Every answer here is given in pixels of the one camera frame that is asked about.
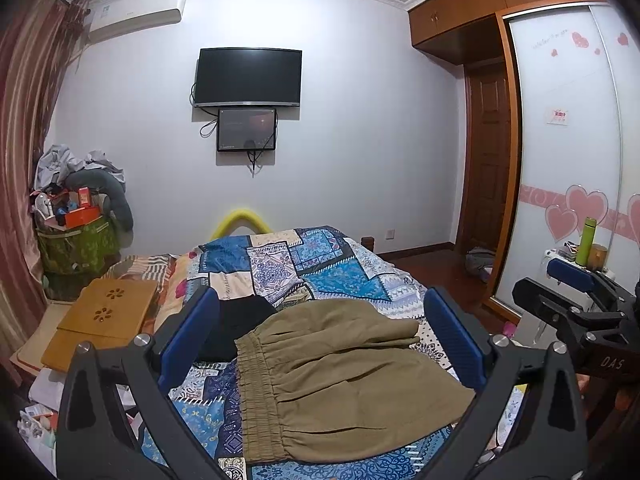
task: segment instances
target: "black cloth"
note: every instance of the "black cloth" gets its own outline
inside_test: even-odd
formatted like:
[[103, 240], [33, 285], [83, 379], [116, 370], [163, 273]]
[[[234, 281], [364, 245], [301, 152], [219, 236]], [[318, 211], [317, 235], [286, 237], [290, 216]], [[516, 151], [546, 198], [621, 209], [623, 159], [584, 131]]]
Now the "black cloth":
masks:
[[220, 322], [213, 327], [198, 354], [198, 361], [228, 363], [238, 357], [235, 339], [260, 325], [276, 309], [262, 296], [220, 301]]

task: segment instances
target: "pink satin curtain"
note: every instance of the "pink satin curtain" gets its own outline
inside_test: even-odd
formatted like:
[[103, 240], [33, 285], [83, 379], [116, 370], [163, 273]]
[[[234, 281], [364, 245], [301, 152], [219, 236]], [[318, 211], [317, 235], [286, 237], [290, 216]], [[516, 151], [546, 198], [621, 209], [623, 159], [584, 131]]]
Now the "pink satin curtain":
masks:
[[0, 361], [6, 364], [46, 308], [30, 213], [42, 154], [66, 64], [82, 32], [84, 0], [29, 0], [0, 37]]

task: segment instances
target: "bed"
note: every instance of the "bed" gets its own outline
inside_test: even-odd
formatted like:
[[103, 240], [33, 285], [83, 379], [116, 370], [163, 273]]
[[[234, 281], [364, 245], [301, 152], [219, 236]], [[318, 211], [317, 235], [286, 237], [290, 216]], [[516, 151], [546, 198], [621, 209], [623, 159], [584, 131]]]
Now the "bed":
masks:
[[[330, 226], [222, 237], [180, 257], [129, 256], [111, 267], [105, 277], [152, 278], [159, 282], [158, 306], [150, 311], [145, 322], [144, 330], [148, 332], [154, 332], [168, 316], [179, 312], [201, 285], [215, 288], [221, 300], [257, 294], [277, 310], [303, 301], [361, 298], [391, 318], [417, 319], [420, 342], [414, 349], [456, 376], [424, 319], [426, 288], [407, 272], [396, 269]], [[56, 325], [47, 328], [50, 335], [47, 330], [40, 334], [40, 344], [47, 337], [50, 339]], [[25, 354], [24, 347], [16, 352], [18, 357]], [[329, 465], [284, 462], [249, 467], [242, 458], [234, 363], [194, 363], [184, 383], [170, 392], [170, 398], [200, 443], [232, 480], [408, 480], [423, 468], [452, 431], [452, 426], [447, 426], [405, 448], [357, 462]], [[504, 444], [521, 401], [521, 391], [514, 388], [481, 461], [489, 460]], [[140, 425], [138, 435], [145, 455], [163, 463], [144, 424]]]

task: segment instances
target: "television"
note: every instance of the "television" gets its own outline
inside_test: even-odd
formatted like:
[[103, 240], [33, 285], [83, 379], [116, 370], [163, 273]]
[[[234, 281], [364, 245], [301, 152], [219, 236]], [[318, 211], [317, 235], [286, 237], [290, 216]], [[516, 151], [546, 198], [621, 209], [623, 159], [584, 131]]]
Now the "television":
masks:
[[231, 107], [218, 111], [219, 152], [266, 152], [276, 149], [275, 108]]
[[194, 106], [300, 106], [302, 51], [203, 48]]

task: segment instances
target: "blue gripper pad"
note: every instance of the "blue gripper pad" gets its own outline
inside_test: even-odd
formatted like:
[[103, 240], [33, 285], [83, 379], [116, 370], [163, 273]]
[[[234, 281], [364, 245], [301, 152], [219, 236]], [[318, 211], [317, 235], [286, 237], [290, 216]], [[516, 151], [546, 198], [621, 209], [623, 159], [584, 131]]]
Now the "blue gripper pad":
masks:
[[[491, 355], [491, 349], [488, 348], [489, 333], [475, 317], [463, 312], [447, 292], [439, 287], [430, 288], [425, 293], [424, 316], [433, 328], [460, 382], [476, 392], [482, 390], [486, 384], [486, 358]], [[485, 354], [481, 352], [463, 323], [470, 325], [469, 328], [482, 346], [484, 340]]]
[[560, 258], [553, 258], [546, 264], [546, 273], [580, 292], [593, 290], [593, 276], [591, 276], [591, 273], [572, 266], [572, 264]]
[[162, 352], [161, 372], [158, 379], [158, 388], [162, 393], [168, 394], [171, 388], [182, 384], [200, 351], [200, 346], [219, 319], [218, 294], [207, 287]]

